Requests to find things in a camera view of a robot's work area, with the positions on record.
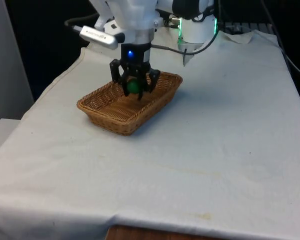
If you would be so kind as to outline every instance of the green led light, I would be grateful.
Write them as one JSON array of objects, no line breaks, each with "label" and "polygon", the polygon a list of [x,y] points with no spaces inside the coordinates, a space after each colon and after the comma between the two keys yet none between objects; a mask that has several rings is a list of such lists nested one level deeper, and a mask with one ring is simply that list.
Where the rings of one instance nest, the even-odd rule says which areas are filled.
[{"label": "green led light", "polygon": [[179,25],[179,38],[182,35],[182,18],[180,18],[180,25]]},{"label": "green led light", "polygon": [[216,18],[215,21],[214,21],[214,34],[217,33],[217,29],[218,29],[218,20]]}]

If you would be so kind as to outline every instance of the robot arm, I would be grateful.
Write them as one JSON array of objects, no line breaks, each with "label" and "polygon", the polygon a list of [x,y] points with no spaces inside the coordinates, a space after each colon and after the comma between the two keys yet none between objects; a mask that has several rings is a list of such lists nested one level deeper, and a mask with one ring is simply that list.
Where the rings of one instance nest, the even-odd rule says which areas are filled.
[{"label": "robot arm", "polygon": [[[160,71],[150,65],[151,42],[155,30],[163,26],[157,9],[184,19],[194,19],[208,7],[209,0],[90,0],[100,14],[95,29],[83,27],[84,39],[97,42],[110,49],[121,44],[121,59],[110,63],[112,80],[122,85],[124,94],[152,92],[156,87]],[[129,81],[137,82],[137,92],[129,91]]]}]

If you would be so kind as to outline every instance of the wall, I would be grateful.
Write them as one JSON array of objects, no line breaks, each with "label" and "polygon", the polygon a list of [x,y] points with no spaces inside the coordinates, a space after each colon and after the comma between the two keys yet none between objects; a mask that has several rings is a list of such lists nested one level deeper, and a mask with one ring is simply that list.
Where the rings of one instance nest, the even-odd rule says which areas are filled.
[{"label": "wall", "polygon": [[0,119],[20,119],[32,104],[6,5],[0,0]]}]

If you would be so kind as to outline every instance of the black cable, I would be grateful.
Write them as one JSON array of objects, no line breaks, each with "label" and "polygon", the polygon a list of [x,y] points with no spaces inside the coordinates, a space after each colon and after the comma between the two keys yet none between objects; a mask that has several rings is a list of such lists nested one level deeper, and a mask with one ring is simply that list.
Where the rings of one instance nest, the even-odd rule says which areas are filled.
[{"label": "black cable", "polygon": [[215,39],[217,38],[219,31],[216,31],[216,33],[214,34],[213,38],[211,39],[211,41],[202,49],[200,49],[199,51],[194,51],[194,52],[183,52],[183,51],[178,51],[175,50],[173,48],[167,47],[167,46],[160,46],[160,45],[154,45],[152,44],[151,47],[154,49],[161,49],[161,50],[167,50],[167,51],[171,51],[177,54],[182,54],[183,56],[192,56],[192,55],[197,55],[202,53],[204,50],[206,50],[207,48],[209,48],[211,46],[211,44],[215,41]]},{"label": "black cable", "polygon": [[71,19],[66,20],[64,22],[64,25],[67,28],[72,28],[73,29],[74,25],[76,25],[77,23],[85,22],[85,21],[88,21],[88,20],[92,20],[92,19],[98,18],[99,16],[100,16],[99,13],[96,12],[96,13],[88,15],[88,16],[71,18]]},{"label": "black cable", "polygon": [[269,20],[270,23],[272,24],[273,31],[274,31],[274,33],[275,33],[277,39],[278,39],[279,45],[281,46],[281,49],[282,49],[282,53],[283,53],[283,57],[284,57],[286,66],[287,66],[287,68],[288,68],[288,70],[289,70],[289,72],[290,72],[290,74],[291,74],[291,68],[290,68],[290,65],[289,65],[289,60],[288,60],[288,58],[287,58],[287,53],[286,53],[286,50],[285,50],[285,47],[284,47],[284,43],[282,42],[282,39],[281,39],[281,37],[280,37],[280,35],[279,35],[279,31],[278,31],[278,29],[277,29],[277,26],[276,26],[276,24],[275,24],[275,21],[273,20],[271,14],[270,14],[270,11],[269,11],[269,9],[267,8],[267,5],[265,4],[265,1],[264,1],[264,0],[260,0],[260,2],[261,2],[261,5],[262,5],[262,7],[263,7],[263,9],[264,9],[264,11],[265,11],[265,14],[266,14],[268,20]]}]

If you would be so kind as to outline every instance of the cable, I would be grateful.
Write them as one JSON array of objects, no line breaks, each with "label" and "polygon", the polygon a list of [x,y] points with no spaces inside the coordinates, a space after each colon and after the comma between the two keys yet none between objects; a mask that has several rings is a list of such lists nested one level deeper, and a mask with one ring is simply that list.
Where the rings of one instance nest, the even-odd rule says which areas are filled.
[{"label": "cable", "polygon": [[216,33],[214,34],[213,38],[211,39],[211,41],[202,49],[200,49],[199,51],[194,51],[194,52],[183,52],[183,51],[178,51],[178,50],[175,50],[173,48],[170,48],[170,47],[167,47],[167,46],[160,46],[160,45],[151,45],[152,48],[154,49],[161,49],[161,50],[167,50],[167,51],[171,51],[171,52],[174,52],[174,53],[177,53],[177,54],[182,54],[183,56],[192,56],[192,55],[197,55],[197,54],[200,54],[202,53],[203,51],[205,51],[207,48],[209,48],[211,46],[211,44],[215,41],[215,39],[217,38],[218,36],[218,32],[219,31],[216,31]]},{"label": "cable", "polygon": [[225,28],[235,28],[235,27],[239,27],[239,28],[243,28],[243,29],[247,29],[247,30],[250,30],[256,34],[258,34],[261,38],[267,40],[268,42],[270,42],[272,45],[274,45],[275,47],[277,47],[278,49],[280,49],[283,53],[283,56],[286,57],[287,61],[294,67],[295,70],[297,70],[300,74],[300,69],[295,65],[295,63],[290,59],[290,57],[284,52],[283,48],[278,46],[277,44],[275,44],[273,41],[271,41],[269,38],[263,36],[260,32],[258,31],[255,31],[249,27],[246,27],[246,26],[241,26],[241,25],[230,25],[230,26],[225,26]]},{"label": "cable", "polygon": [[279,31],[277,29],[277,26],[275,24],[275,21],[273,20],[271,14],[270,14],[270,11],[269,9],[267,8],[267,5],[265,4],[265,1],[264,0],[260,0],[260,3],[265,11],[265,14],[267,16],[267,18],[269,19],[270,23],[272,24],[272,27],[273,27],[273,31],[278,39],[278,42],[279,42],[279,45],[281,46],[281,49],[282,49],[282,53],[283,53],[283,57],[284,57],[284,60],[285,60],[285,63],[287,65],[287,68],[289,70],[289,72],[291,73],[291,69],[290,69],[290,66],[289,66],[289,60],[287,58],[287,54],[286,54],[286,50],[285,50],[285,47],[284,47],[284,43],[282,42],[282,39],[279,35]]},{"label": "cable", "polygon": [[80,23],[80,22],[85,22],[85,21],[88,21],[88,20],[92,20],[92,19],[98,18],[99,16],[100,16],[99,13],[96,12],[96,13],[88,15],[88,16],[70,18],[70,19],[68,19],[64,22],[64,25],[67,28],[74,29],[75,24]]}]

